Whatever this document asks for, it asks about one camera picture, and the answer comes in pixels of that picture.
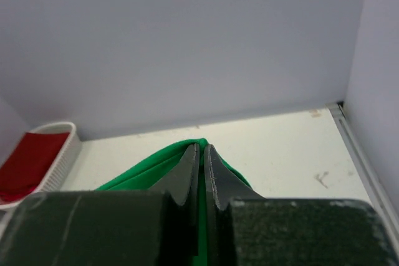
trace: white backdrop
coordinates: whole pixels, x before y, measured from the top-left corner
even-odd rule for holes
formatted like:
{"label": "white backdrop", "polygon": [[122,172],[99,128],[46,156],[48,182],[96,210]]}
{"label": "white backdrop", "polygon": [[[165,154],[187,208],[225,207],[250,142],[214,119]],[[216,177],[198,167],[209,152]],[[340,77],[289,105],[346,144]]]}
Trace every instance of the white backdrop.
{"label": "white backdrop", "polygon": [[0,95],[83,138],[342,100],[363,0],[0,0]]}
{"label": "white backdrop", "polygon": [[398,0],[365,0],[345,107],[349,120],[397,211],[398,20]]}

